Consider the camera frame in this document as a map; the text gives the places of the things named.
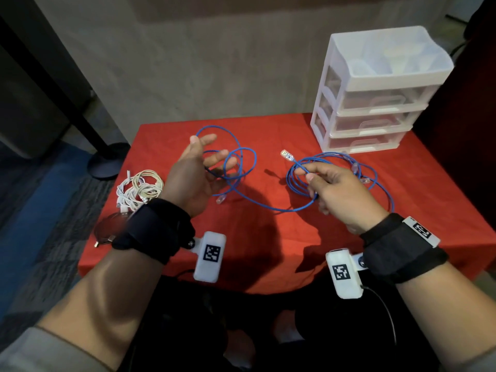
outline plastic drawer organizer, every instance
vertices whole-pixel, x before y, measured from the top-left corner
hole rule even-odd
[[[421,26],[333,34],[311,126],[323,151],[394,149],[453,62]]]

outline forearm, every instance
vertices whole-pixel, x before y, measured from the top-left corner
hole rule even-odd
[[[450,263],[397,287],[446,368],[496,347],[496,303]]]
[[[117,369],[163,266],[136,250],[112,249],[38,326]]]

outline black wrist strap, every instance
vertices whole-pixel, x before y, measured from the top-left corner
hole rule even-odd
[[[418,277],[448,260],[444,250],[432,247],[403,219],[389,214],[361,235],[365,241],[364,263],[376,277],[394,284]]]
[[[166,264],[180,247],[192,248],[194,236],[189,214],[169,201],[156,198],[136,210],[112,247],[135,249]]]

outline table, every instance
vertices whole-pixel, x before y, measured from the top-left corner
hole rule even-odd
[[[205,125],[224,126],[243,146],[256,150],[257,167],[239,186],[243,193],[278,208],[302,206],[308,199],[285,185],[291,163],[280,152],[286,149],[297,159],[320,152],[309,127],[310,117],[298,113],[141,125],[100,218],[116,212],[115,187],[125,179],[127,170],[134,175],[153,169],[165,180],[189,137]],[[211,132],[219,135],[213,149],[237,147],[226,132]],[[377,170],[379,181],[395,200],[396,212],[412,216],[437,235],[450,261],[468,278],[474,279],[495,259],[496,233],[413,132],[397,149],[353,156]],[[252,162],[253,157],[246,153],[246,169]],[[380,188],[373,188],[372,193],[387,207],[388,199]],[[362,250],[359,237],[351,235],[334,217],[319,213],[316,206],[277,214],[235,193],[220,205],[215,198],[210,201],[207,210],[192,223],[197,236],[205,231],[227,236],[219,281],[215,284],[218,288],[253,294],[292,291],[309,284],[321,269],[327,269],[326,252],[343,247],[352,253]],[[91,234],[78,264],[81,275],[87,274],[111,248],[109,244],[95,248],[94,244]],[[195,262],[195,254],[180,250],[163,273],[176,275],[193,269]],[[181,279],[193,281],[191,274]]]

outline black stand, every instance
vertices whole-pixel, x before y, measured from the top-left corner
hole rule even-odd
[[[129,144],[107,145],[3,18],[0,18],[0,44],[97,150],[88,162],[89,174],[100,180],[115,178],[130,149]]]

